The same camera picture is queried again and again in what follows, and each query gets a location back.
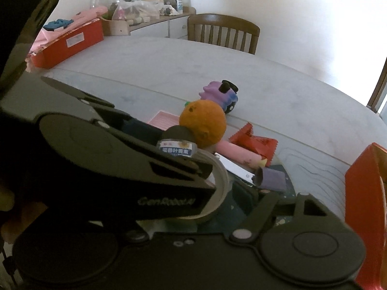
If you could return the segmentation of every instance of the red snack package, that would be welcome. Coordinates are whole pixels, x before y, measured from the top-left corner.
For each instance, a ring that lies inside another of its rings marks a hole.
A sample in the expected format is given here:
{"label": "red snack package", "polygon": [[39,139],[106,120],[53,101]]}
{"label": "red snack package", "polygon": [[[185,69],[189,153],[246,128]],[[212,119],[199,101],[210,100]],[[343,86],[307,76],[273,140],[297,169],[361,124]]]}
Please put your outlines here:
{"label": "red snack package", "polygon": [[247,123],[236,134],[229,138],[235,145],[248,149],[258,155],[267,158],[266,166],[270,166],[278,141],[274,138],[260,137],[253,135],[253,125]]}

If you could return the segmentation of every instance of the drawer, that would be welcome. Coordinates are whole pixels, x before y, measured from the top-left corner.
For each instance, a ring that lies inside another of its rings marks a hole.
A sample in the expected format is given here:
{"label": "drawer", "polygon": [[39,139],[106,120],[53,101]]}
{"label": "drawer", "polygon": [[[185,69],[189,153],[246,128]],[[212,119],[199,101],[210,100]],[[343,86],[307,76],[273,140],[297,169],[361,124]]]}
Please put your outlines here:
{"label": "drawer", "polygon": [[145,26],[130,32],[134,37],[168,37],[168,22]]}
{"label": "drawer", "polygon": [[170,38],[181,38],[188,35],[188,16],[170,20]]}

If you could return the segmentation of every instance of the orange fruit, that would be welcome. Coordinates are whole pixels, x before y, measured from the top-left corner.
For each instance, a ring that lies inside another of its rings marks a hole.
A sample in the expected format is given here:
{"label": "orange fruit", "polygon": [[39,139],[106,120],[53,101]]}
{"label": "orange fruit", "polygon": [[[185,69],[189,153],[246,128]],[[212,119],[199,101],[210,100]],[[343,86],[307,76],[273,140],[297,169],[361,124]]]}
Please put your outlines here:
{"label": "orange fruit", "polygon": [[206,148],[220,141],[226,131],[226,115],[211,100],[189,103],[180,115],[179,125],[191,130],[199,148]]}

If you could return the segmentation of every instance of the pink tube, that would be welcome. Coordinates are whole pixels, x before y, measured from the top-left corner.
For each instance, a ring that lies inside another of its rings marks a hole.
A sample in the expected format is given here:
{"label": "pink tube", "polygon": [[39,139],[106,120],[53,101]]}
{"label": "pink tube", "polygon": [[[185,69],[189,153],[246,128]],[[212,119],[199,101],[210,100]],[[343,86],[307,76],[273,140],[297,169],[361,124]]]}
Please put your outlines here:
{"label": "pink tube", "polygon": [[222,140],[216,144],[216,152],[254,170],[258,167],[264,167],[266,164],[266,159],[263,159],[261,155],[231,144],[228,141]]}

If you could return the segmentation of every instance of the table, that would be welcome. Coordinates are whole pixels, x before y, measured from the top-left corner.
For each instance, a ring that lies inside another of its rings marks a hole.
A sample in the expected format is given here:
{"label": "table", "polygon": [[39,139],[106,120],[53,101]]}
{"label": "table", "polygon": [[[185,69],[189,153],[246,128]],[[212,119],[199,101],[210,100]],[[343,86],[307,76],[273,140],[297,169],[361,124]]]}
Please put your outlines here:
{"label": "table", "polygon": [[225,137],[247,121],[276,138],[276,155],[296,192],[320,199],[341,219],[344,175],[372,142],[387,147],[387,127],[372,111],[335,88],[284,65],[199,42],[106,37],[45,73],[111,101],[148,121],[159,110],[180,114],[210,81],[230,80],[239,102]]}

